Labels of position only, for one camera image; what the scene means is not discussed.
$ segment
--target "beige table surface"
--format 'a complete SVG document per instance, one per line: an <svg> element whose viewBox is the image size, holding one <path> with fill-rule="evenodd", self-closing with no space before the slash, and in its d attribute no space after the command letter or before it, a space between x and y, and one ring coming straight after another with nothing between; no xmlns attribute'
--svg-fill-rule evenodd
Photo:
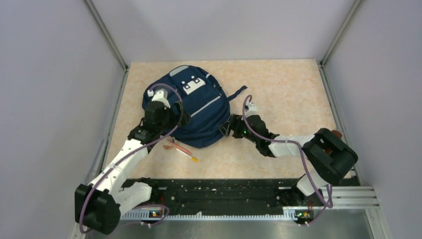
<svg viewBox="0 0 422 239"><path fill-rule="evenodd" d="M231 112L240 115L243 100L251 94L261 118L273 133L303 135L313 134L321 127L335 128L315 59L132 63L107 163L143 117L145 88L183 64L199 66L213 74L227 95L246 85L248 89L230 102ZM299 158L264 157L246 139L224 137L203 149L181 144L199 160L197 163L175 150L164 150L163 145L167 145L165 141L158 143L130 177L296 178L304 174Z"/></svg>

